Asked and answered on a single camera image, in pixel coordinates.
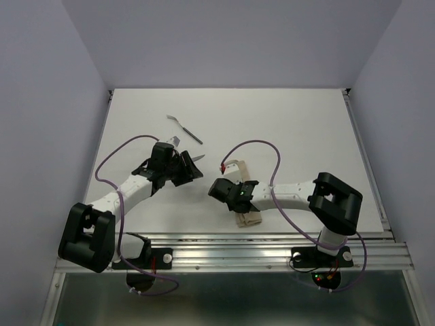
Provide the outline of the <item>beige cloth napkin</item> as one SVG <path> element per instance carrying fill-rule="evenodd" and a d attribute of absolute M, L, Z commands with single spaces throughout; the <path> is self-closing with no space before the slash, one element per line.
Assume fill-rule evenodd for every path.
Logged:
<path fill-rule="evenodd" d="M 224 163 L 224 178 L 239 184 L 250 181 L 250 173 L 244 160 L 229 160 Z M 248 228 L 262 223 L 262 216 L 258 212 L 235 213 L 235 219 L 239 228 Z"/>

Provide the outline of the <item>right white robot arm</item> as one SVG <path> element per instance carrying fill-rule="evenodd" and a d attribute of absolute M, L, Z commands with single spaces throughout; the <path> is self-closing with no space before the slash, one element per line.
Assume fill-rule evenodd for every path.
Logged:
<path fill-rule="evenodd" d="M 287 210 L 308 211 L 323 224 L 319 236 L 307 236 L 314 260 L 321 265 L 334 261 L 347 238 L 356 234 L 363 195 L 330 173 L 312 181 L 268 185 L 259 181 L 232 183 L 224 187 L 224 203 L 237 213 L 277 209 L 298 232 L 303 233 Z"/>

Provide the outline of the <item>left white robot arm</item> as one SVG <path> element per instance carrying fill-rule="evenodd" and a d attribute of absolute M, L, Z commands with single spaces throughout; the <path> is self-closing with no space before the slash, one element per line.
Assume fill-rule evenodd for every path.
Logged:
<path fill-rule="evenodd" d="M 151 198 L 167 181 L 175 187 L 203 177 L 194 165 L 203 155 L 191 157 L 188 151 L 169 147 L 154 151 L 114 191 L 84 204 L 74 204 L 58 247 L 58 256 L 93 272 L 102 272 L 119 261 L 116 224 L 139 203 Z"/>

